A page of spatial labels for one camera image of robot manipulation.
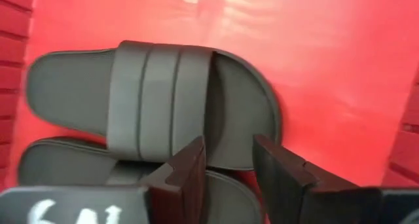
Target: gray slide sandal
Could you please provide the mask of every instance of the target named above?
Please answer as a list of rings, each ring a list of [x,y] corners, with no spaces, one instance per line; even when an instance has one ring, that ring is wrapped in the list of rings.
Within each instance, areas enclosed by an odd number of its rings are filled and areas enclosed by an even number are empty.
[[[72,138],[32,143],[22,155],[20,185],[132,185],[160,165],[118,161],[102,145]],[[202,223],[264,223],[255,194],[239,181],[207,170]]]
[[[123,41],[47,54],[29,71],[27,102],[46,121],[105,136],[121,160],[164,162],[203,134],[208,166],[251,170],[252,136],[282,138],[266,79],[206,47]]]

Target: red display wall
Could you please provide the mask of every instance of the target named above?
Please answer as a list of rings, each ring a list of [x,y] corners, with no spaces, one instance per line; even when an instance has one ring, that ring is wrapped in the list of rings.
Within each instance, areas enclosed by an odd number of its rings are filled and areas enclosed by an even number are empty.
[[[1,176],[16,185],[20,155],[37,139],[103,141],[35,117],[21,70],[25,79],[47,52],[131,39],[245,58],[281,100],[284,146],[359,185],[417,186],[418,1],[0,0]]]

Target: black slide sandal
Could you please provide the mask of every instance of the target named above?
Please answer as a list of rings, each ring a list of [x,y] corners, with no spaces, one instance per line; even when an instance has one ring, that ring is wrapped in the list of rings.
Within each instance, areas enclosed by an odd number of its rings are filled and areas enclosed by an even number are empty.
[[[117,161],[103,146],[72,138],[36,141],[22,155],[20,185],[135,184],[160,165]],[[118,181],[117,173],[124,174]],[[263,223],[259,201],[244,184],[218,172],[206,172],[204,223]]]
[[[125,41],[47,54],[29,72],[27,101],[49,122],[106,136],[124,160],[164,162],[204,131],[209,166],[251,170],[252,136],[282,138],[279,104],[263,76],[206,47]]]

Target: slide sandal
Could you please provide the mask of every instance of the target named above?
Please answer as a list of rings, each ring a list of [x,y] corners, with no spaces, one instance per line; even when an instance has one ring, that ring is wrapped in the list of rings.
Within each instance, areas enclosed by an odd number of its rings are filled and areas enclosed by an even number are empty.
[[[252,136],[282,138],[266,79],[206,47],[123,41],[47,54],[29,71],[27,102],[48,122],[105,136],[121,160],[164,162],[203,134],[208,166],[251,170]]]
[[[72,138],[32,143],[22,155],[20,185],[130,185],[160,165],[118,161],[102,145]],[[255,194],[239,181],[207,170],[203,223],[264,223]]]

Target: stacked sandals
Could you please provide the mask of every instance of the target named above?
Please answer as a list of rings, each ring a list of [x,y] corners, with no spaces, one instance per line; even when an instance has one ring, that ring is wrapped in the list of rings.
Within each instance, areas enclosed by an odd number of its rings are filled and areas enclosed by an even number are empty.
[[[228,174],[253,169],[254,134],[282,138],[278,101],[245,60],[212,48],[133,41],[54,52],[32,65],[27,102],[40,118],[106,137],[107,145],[36,141],[22,155],[20,185],[133,185],[203,136],[201,223],[264,223],[253,191]]]

